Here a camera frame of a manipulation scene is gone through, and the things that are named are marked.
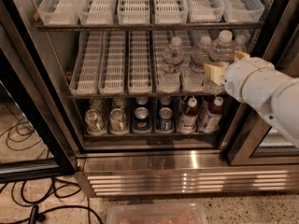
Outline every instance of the soda can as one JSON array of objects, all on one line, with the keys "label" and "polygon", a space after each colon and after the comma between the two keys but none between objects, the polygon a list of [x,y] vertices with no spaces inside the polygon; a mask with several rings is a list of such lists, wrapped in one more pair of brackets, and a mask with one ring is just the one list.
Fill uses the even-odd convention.
[{"label": "soda can", "polygon": [[145,107],[139,107],[135,110],[134,130],[136,133],[144,132],[150,129],[149,111]]},{"label": "soda can", "polygon": [[97,97],[90,99],[90,109],[97,109],[101,117],[104,117],[107,113],[105,101]]},{"label": "soda can", "polygon": [[105,128],[104,122],[97,109],[90,109],[85,113],[85,122],[87,130],[91,133],[97,133]]},{"label": "soda can", "polygon": [[112,131],[124,131],[127,129],[127,118],[124,111],[115,108],[110,112],[110,127]]},{"label": "soda can", "polygon": [[117,97],[114,98],[112,101],[112,109],[120,108],[122,110],[125,110],[126,106],[127,106],[127,101],[125,100],[125,98]]},{"label": "soda can", "polygon": [[174,123],[172,120],[173,112],[170,108],[164,107],[159,110],[157,129],[163,132],[172,131]]},{"label": "soda can", "polygon": [[158,112],[160,109],[164,107],[171,108],[171,104],[172,104],[172,99],[170,96],[160,96],[157,104]]},{"label": "soda can", "polygon": [[147,96],[139,96],[135,98],[135,108],[138,107],[149,107],[149,97]]}]

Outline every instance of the terrazzo floor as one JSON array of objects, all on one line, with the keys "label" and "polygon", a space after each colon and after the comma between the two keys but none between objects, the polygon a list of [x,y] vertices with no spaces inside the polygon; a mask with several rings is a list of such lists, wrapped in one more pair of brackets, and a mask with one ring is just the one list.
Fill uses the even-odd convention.
[{"label": "terrazzo floor", "polygon": [[[13,104],[0,104],[0,133],[16,124],[22,117],[21,112]],[[42,142],[30,149],[15,154],[9,148],[5,149],[5,137],[0,137],[1,161],[16,161],[17,159],[34,159],[45,149]],[[60,177],[68,182],[76,182],[73,176]],[[12,223],[30,216],[32,205],[21,198],[22,182],[0,184],[0,224]],[[47,193],[51,179],[28,181],[24,188],[24,197],[29,202],[41,199]],[[60,196],[76,192],[78,187],[68,186],[58,190]],[[287,224],[299,223],[299,188],[295,192],[249,192],[249,193],[208,193],[190,195],[154,195],[154,196],[123,196],[87,199],[82,191],[68,198],[57,198],[53,194],[44,202],[38,204],[39,212],[56,206],[80,205],[90,206],[92,210],[107,223],[107,213],[115,206],[150,204],[150,203],[200,203],[206,212],[209,224]],[[94,214],[85,209],[60,209],[45,214],[42,223],[53,224],[87,224],[99,223]]]}]

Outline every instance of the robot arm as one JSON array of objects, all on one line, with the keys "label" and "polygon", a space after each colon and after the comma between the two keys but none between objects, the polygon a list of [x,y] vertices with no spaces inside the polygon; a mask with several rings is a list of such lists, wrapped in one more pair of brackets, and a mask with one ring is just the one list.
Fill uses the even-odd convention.
[{"label": "robot arm", "polygon": [[223,77],[228,94],[250,105],[269,125],[299,147],[299,79],[260,58],[232,63]]}]

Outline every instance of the metal base panel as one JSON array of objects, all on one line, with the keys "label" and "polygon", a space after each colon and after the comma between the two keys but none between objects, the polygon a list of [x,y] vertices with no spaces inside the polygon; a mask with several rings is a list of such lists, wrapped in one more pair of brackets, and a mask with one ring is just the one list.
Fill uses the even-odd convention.
[{"label": "metal base panel", "polygon": [[80,167],[75,177],[90,197],[299,189],[299,164],[230,166],[198,151],[88,158]]}]

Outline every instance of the bottle cap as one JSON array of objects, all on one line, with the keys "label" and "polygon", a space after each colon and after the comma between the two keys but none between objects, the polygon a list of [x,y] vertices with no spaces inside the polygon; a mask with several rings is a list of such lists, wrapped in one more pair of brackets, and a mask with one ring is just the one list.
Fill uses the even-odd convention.
[{"label": "bottle cap", "polygon": [[216,97],[214,100],[216,106],[221,106],[223,104],[223,99],[221,97]]},{"label": "bottle cap", "polygon": [[237,35],[235,38],[236,44],[242,45],[242,44],[245,44],[246,42],[247,42],[247,39],[244,35]]},{"label": "bottle cap", "polygon": [[181,45],[181,39],[179,36],[174,36],[172,37],[171,39],[171,45],[175,46],[175,47],[178,47]]},{"label": "bottle cap", "polygon": [[204,46],[208,46],[209,44],[211,44],[211,42],[212,42],[211,37],[206,35],[200,39],[200,43],[203,44]]},{"label": "bottle cap", "polygon": [[232,38],[233,38],[233,34],[228,30],[223,30],[219,33],[219,40],[223,43],[227,43],[231,41]]},{"label": "bottle cap", "polygon": [[197,100],[195,98],[190,98],[188,101],[188,106],[196,107],[196,105],[197,105]]}]

